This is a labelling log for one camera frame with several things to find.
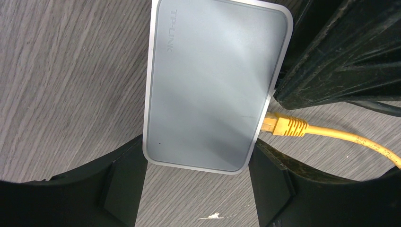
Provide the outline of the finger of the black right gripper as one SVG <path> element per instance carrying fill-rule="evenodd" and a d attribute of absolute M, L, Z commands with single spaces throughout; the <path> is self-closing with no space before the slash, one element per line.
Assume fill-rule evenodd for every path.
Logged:
<path fill-rule="evenodd" d="M 274 98 L 285 109 L 346 102 L 400 117 L 401 3 L 286 0 L 294 30 Z"/>

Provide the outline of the white switch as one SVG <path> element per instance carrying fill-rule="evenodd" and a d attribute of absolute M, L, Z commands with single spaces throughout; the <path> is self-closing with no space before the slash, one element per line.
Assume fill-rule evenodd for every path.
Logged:
<path fill-rule="evenodd" d="M 235 175 L 249 163 L 293 32 L 262 0 L 151 2 L 142 151 Z"/>

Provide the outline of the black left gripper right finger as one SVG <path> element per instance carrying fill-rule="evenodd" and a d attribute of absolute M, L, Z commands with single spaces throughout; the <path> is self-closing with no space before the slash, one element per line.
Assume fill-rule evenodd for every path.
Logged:
<path fill-rule="evenodd" d="M 249 162 L 261 227 L 398 227 L 401 172 L 354 181 L 335 176 L 257 140 Z"/>

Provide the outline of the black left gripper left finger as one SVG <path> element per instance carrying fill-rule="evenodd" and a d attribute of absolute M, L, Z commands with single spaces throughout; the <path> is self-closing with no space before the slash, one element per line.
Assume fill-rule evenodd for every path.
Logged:
<path fill-rule="evenodd" d="M 0 183 L 3 227 L 133 227 L 148 162 L 137 136 L 49 180 Z"/>

